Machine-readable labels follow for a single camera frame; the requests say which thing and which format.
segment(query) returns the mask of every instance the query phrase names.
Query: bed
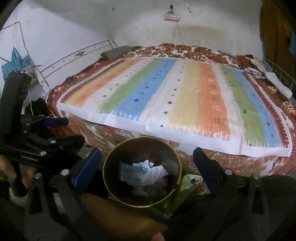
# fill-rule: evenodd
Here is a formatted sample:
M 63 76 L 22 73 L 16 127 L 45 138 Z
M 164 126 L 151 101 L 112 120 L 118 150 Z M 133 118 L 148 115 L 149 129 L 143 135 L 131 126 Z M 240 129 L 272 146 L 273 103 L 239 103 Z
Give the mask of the bed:
M 184 174 L 198 174 L 197 146 L 238 175 L 296 168 L 295 108 L 251 55 L 135 46 L 68 77 L 51 90 L 48 108 L 70 121 L 56 135 L 82 134 L 104 152 L 134 136 L 161 138 L 179 154 Z

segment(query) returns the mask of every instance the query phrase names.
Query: blue stripe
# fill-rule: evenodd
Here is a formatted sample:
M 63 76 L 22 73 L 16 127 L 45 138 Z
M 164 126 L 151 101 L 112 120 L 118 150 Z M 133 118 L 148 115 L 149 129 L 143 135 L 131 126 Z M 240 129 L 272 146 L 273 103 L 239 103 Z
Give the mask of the blue stripe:
M 246 80 L 245 76 L 240 71 L 232 69 L 232 72 L 238 81 L 244 86 L 248 97 L 258 111 L 261 124 L 264 129 L 266 143 L 269 143 L 269 146 L 272 147 L 275 147 L 275 144 L 281 145 L 281 138 L 275 126 L 274 120 L 270 116 L 270 113 L 262 99 L 258 96 L 251 84 L 248 80 Z
M 157 92 L 176 59 L 163 59 L 160 64 L 111 112 L 127 119 L 139 120 L 152 96 Z

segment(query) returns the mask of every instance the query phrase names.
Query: gold rim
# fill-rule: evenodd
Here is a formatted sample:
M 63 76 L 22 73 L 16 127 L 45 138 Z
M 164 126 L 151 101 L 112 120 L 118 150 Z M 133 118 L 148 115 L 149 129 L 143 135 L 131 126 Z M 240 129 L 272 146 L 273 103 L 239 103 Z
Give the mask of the gold rim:
M 156 137 L 150 137 L 150 136 L 138 136 L 138 137 L 132 137 L 132 138 L 129 138 L 129 139 L 124 140 L 123 142 L 121 142 L 121 143 L 119 143 L 117 146 L 115 146 L 115 147 L 114 147 L 114 148 L 108 153 L 108 155 L 107 155 L 107 157 L 106 157 L 106 159 L 105 159 L 104 165 L 103 165 L 103 180 L 104 180 L 105 187 L 107 188 L 107 190 L 108 190 L 108 192 L 111 194 L 111 196 L 112 196 L 115 200 L 121 202 L 122 204 L 125 204 L 125 205 L 127 205 L 127 206 L 130 206 L 130 207 L 151 207 L 151 206 L 154 206 L 154 205 L 159 204 L 159 203 L 163 202 L 164 200 L 166 200 L 166 199 L 167 199 L 168 197 L 170 197 L 170 196 L 173 194 L 173 192 L 176 190 L 176 188 L 174 188 L 174 189 L 173 189 L 168 195 L 166 195 L 166 196 L 165 196 L 163 199 L 161 199 L 160 201 L 158 201 L 158 202 L 156 202 L 156 203 L 153 203 L 153 204 L 150 204 L 150 205 L 145 205 L 145 206 L 136 206 L 136 205 L 131 205 L 131 204 L 125 203 L 125 202 L 119 200 L 118 198 L 116 198 L 116 197 L 110 192 L 109 188 L 108 188 L 107 185 L 106 185 L 105 174 L 104 174 L 104 171 L 105 171 L 105 165 L 106 165 L 106 162 L 107 162 L 107 160 L 108 160 L 109 155 L 110 155 L 110 154 L 111 154 L 111 153 L 112 153 L 117 147 L 121 146 L 121 145 L 124 144 L 125 142 L 127 142 L 127 141 L 129 141 L 129 140 L 132 140 L 132 139 L 141 138 L 141 137 L 151 138 L 151 139 L 156 139 L 156 140 L 159 140 L 159 141 L 163 142 L 164 144 L 166 144 L 166 145 L 167 145 L 167 146 L 168 146 L 168 147 L 169 147 L 169 148 L 170 148 L 170 149 L 176 154 L 177 159 L 178 159 L 178 163 L 179 163 L 179 178 L 178 178 L 178 181 L 177 181 L 177 183 L 176 183 L 176 186 L 179 185 L 179 183 L 180 183 L 180 181 L 181 181 L 181 176 L 182 176 L 182 166 L 181 166 L 181 160 L 180 160 L 180 157 L 179 157 L 178 153 L 176 152 L 176 150 L 175 150 L 174 148 L 172 148 L 171 145 L 169 145 L 168 143 L 164 142 L 163 140 L 161 140 L 161 139 L 159 139 L 159 138 L 156 138 Z

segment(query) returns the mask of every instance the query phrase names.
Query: orange stripe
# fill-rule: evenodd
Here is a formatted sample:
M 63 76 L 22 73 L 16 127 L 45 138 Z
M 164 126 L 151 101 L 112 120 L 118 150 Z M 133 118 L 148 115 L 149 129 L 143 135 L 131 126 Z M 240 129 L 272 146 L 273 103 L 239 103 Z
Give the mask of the orange stripe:
M 66 104 L 82 107 L 84 102 L 97 90 L 110 83 L 114 78 L 122 74 L 128 68 L 132 67 L 134 64 L 139 62 L 140 59 L 127 59 L 121 64 L 115 66 L 110 69 L 106 73 L 100 75 L 81 89 L 79 89 L 76 93 L 74 93 L 67 101 Z
M 196 120 L 197 134 L 207 137 L 213 137 L 215 133 L 217 138 L 228 141 L 230 131 L 226 107 L 221 95 L 220 86 L 217 77 L 210 64 L 199 63 L 199 83 L 200 94 L 199 112 Z

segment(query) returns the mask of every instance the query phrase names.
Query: blue gripper pad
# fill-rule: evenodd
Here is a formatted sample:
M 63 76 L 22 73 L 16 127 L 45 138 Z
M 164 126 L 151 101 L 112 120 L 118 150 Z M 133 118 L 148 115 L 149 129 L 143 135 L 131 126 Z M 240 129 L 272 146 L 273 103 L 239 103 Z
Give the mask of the blue gripper pad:
M 72 192 L 75 196 L 82 194 L 86 190 L 94 174 L 98 170 L 101 159 L 101 151 L 94 148 L 81 163 L 75 165 L 74 173 L 71 177 L 71 183 L 73 186 Z

